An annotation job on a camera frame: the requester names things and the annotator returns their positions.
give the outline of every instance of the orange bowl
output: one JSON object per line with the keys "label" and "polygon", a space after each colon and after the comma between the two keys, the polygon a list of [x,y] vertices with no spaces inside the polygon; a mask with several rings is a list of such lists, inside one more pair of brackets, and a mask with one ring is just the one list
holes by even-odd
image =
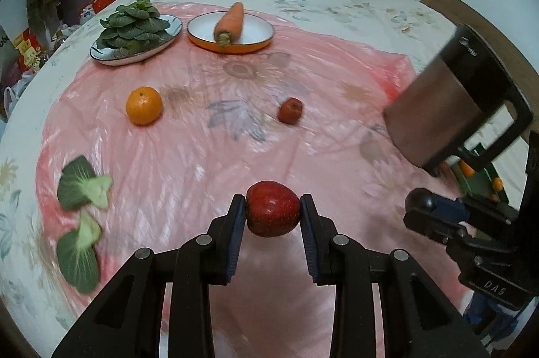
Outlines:
{"label": "orange bowl", "polygon": [[263,18],[245,14],[242,36],[231,45],[221,47],[214,39],[214,28],[225,11],[207,12],[187,24],[187,34],[195,45],[218,54],[247,54],[265,48],[275,35],[273,25]]}

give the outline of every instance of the orange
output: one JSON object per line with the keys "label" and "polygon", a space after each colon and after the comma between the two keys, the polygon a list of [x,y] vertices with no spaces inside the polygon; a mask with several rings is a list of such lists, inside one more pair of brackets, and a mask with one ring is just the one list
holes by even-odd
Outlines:
{"label": "orange", "polygon": [[163,111],[163,99],[151,87],[139,87],[131,92],[126,102],[127,117],[136,125],[148,125]]}
{"label": "orange", "polygon": [[475,170],[464,160],[459,160],[459,168],[463,172],[464,177],[471,177],[475,174]]}
{"label": "orange", "polygon": [[496,192],[503,191],[503,181],[500,177],[495,177],[494,180],[492,180],[492,189]]}

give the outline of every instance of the green tray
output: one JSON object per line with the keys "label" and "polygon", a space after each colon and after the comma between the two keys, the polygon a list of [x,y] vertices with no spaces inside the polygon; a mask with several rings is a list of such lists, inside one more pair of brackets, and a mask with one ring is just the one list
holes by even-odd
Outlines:
{"label": "green tray", "polygon": [[[483,151],[483,145],[479,144],[472,150],[472,153],[480,154]],[[451,167],[451,170],[456,176],[456,181],[459,184],[460,192],[462,192],[463,195],[474,193],[486,198],[490,198],[490,196],[495,193],[498,195],[501,202],[509,204],[509,199],[507,198],[505,189],[500,192],[496,192],[494,189],[492,189],[492,180],[499,176],[491,162],[480,171],[475,171],[475,174],[471,177],[464,177],[458,163],[455,163]]]}

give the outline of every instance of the wooden headboard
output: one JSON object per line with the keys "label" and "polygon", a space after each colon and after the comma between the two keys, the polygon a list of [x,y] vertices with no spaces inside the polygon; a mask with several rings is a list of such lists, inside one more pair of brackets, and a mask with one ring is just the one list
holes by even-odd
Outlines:
{"label": "wooden headboard", "polygon": [[[481,34],[530,103],[535,115],[531,129],[539,132],[539,74],[516,46],[497,27],[461,0],[421,0],[421,3],[444,15],[455,25],[465,23]],[[507,109],[514,117],[513,107],[508,105]],[[526,141],[528,134],[527,131],[522,136]]]}

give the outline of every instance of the carrot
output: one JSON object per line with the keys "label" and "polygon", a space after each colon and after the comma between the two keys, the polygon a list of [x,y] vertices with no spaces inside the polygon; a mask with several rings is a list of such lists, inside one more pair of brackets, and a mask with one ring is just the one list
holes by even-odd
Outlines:
{"label": "carrot", "polygon": [[243,30],[243,4],[236,2],[217,22],[214,38],[222,48],[238,41]]}

